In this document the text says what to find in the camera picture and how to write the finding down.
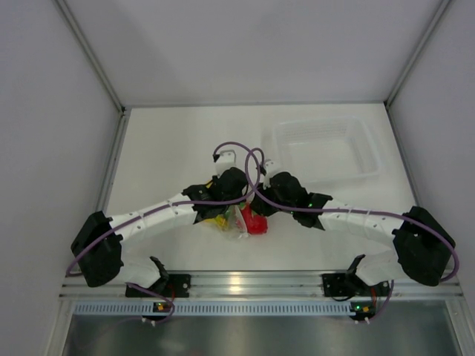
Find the clear zip top bag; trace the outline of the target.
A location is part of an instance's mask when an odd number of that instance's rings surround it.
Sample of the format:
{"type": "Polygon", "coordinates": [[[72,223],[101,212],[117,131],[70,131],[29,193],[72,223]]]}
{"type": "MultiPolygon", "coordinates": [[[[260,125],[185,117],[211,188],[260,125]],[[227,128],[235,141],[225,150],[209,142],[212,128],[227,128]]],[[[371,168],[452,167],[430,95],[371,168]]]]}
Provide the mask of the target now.
{"type": "Polygon", "coordinates": [[[229,239],[242,239],[251,236],[246,231],[246,226],[244,224],[240,209],[245,205],[249,205],[248,202],[241,203],[239,205],[233,205],[220,215],[225,216],[229,221],[229,230],[228,231],[219,231],[224,237],[229,239]]]}

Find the red fake dragon fruit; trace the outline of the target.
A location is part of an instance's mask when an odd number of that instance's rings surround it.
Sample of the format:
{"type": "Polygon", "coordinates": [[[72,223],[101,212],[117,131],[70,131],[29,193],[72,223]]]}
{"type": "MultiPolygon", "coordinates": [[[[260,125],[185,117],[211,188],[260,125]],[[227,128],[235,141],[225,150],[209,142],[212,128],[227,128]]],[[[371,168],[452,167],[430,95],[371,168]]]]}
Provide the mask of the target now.
{"type": "Polygon", "coordinates": [[[245,205],[240,209],[246,231],[251,235],[262,235],[268,230],[267,219],[257,213],[255,213],[250,205],[245,205]]]}

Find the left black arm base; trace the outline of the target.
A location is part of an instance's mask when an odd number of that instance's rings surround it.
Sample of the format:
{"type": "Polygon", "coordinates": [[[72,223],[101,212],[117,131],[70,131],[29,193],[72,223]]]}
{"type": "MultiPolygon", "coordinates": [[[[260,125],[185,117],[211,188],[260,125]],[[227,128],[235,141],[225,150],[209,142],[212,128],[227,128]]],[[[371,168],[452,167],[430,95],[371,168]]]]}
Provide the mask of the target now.
{"type": "Polygon", "coordinates": [[[152,297],[151,294],[145,293],[143,291],[144,289],[167,298],[188,298],[190,287],[190,274],[171,273],[167,277],[161,277],[156,283],[148,288],[140,287],[137,289],[131,286],[126,286],[125,296],[129,298],[152,297]]]}

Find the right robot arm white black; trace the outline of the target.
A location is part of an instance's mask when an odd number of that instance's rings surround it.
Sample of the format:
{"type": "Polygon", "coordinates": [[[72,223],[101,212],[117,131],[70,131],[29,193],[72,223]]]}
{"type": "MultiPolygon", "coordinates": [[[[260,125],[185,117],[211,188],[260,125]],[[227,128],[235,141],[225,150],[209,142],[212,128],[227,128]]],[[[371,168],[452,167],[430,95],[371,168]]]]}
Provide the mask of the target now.
{"type": "Polygon", "coordinates": [[[346,284],[354,294],[404,278],[437,286],[444,280],[456,247],[425,208],[413,206],[401,214],[355,208],[330,195],[308,192],[288,172],[276,173],[258,184],[250,207],[264,217],[285,212],[307,228],[352,234],[385,245],[383,252],[360,254],[352,261],[346,284]]]}

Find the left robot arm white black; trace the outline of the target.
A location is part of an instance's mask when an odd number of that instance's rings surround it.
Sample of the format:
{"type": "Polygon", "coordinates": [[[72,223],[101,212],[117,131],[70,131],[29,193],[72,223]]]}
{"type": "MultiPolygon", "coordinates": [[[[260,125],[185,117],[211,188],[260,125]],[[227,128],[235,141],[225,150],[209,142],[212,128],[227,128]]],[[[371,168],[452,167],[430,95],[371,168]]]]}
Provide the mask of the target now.
{"type": "Polygon", "coordinates": [[[210,185],[191,185],[156,205],[108,217],[92,213],[71,244],[74,263],[90,288],[124,283],[127,296],[160,296],[169,274],[154,256],[133,252],[137,243],[182,226],[195,225],[223,214],[244,199],[245,173],[231,167],[212,177],[210,185]]]}

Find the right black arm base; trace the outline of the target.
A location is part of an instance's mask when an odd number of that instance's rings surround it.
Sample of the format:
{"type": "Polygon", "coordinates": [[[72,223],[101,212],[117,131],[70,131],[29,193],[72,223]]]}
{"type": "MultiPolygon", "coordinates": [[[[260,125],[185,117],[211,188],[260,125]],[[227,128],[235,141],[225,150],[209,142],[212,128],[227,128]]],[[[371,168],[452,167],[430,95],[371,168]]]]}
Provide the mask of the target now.
{"type": "Polygon", "coordinates": [[[337,300],[349,300],[365,293],[367,286],[354,274],[331,273],[321,275],[324,296],[337,300]]]}

